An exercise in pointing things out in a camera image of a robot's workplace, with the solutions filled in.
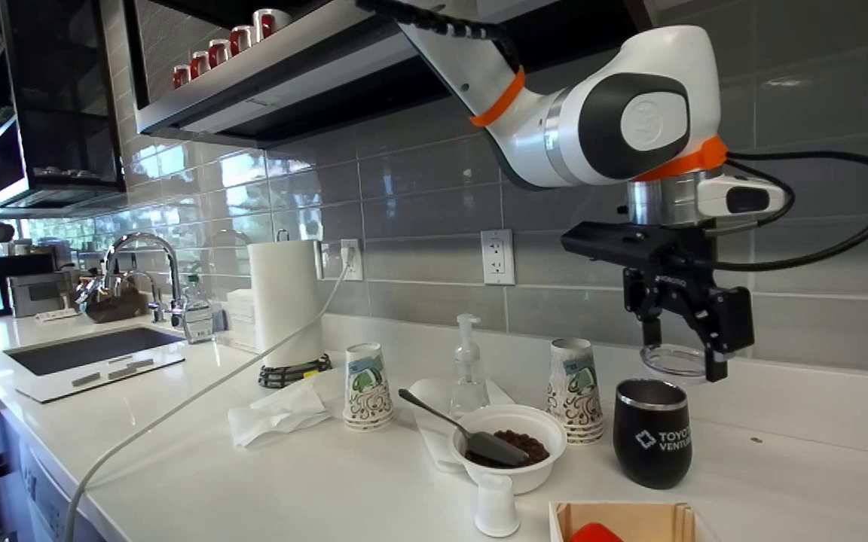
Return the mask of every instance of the white countertop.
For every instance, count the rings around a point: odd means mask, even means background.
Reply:
[[[0,348],[87,332],[97,324],[0,318]],[[72,489],[105,448],[246,361],[219,342],[190,347],[184,363],[42,406],[16,393],[25,368],[0,356],[0,405]],[[119,456],[91,485],[99,528],[158,542],[485,540],[474,528],[474,485],[430,469],[411,429],[359,434],[325,422],[237,448],[225,409],[261,394],[247,369]],[[513,540],[549,540],[552,499],[683,499],[714,542],[868,540],[868,451],[717,422],[693,422],[693,448],[677,492],[649,492],[619,474],[607,439],[569,446],[556,477],[518,498]]]

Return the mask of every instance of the bowl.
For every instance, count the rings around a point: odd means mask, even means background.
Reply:
[[[460,463],[467,469],[474,485],[481,485],[485,477],[509,477],[515,495],[536,492],[542,483],[549,483],[556,463],[561,462],[561,456],[567,448],[567,426],[561,420],[549,416],[545,409],[524,406],[524,405],[481,406],[481,409],[467,412],[461,420],[461,426],[467,430],[489,430],[489,434],[494,434],[494,430],[527,434],[549,448],[549,459],[539,463],[500,469],[500,466],[485,466],[485,463],[474,463],[472,459],[464,459],[464,437],[461,437],[461,430],[456,430],[454,434],[454,451],[456,451]]]

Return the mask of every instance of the faucet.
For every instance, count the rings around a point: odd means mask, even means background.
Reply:
[[[174,248],[166,242],[166,238],[159,238],[159,236],[154,236],[154,233],[129,233],[129,236],[123,236],[123,238],[119,238],[116,243],[113,243],[113,257],[105,258],[105,276],[113,276],[113,268],[116,268],[116,257],[128,248],[128,243],[136,243],[136,242],[150,242],[150,243],[158,243],[164,254],[166,254],[166,262],[169,262],[169,284],[172,284],[172,308],[169,308],[169,313],[172,313],[172,327],[180,321],[179,318],[179,308],[180,308],[180,300],[184,300],[184,288],[180,288],[180,270],[179,270],[179,258],[174,258]],[[154,321],[164,321],[164,316],[166,316],[166,308],[164,308],[164,294],[158,294],[154,299]]]

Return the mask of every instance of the spoon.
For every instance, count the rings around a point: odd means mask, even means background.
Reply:
[[[485,466],[524,466],[527,463],[527,451],[508,444],[508,439],[499,439],[494,434],[485,434],[485,430],[467,430],[464,426],[460,426],[454,416],[434,409],[430,405],[419,400],[417,394],[411,394],[411,390],[399,390],[399,394],[419,406],[419,409],[428,409],[430,416],[456,426],[464,437],[464,456],[476,463],[485,463]]]

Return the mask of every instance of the wall cabinet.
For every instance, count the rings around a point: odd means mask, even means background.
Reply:
[[[0,0],[0,207],[123,189],[97,0]]]

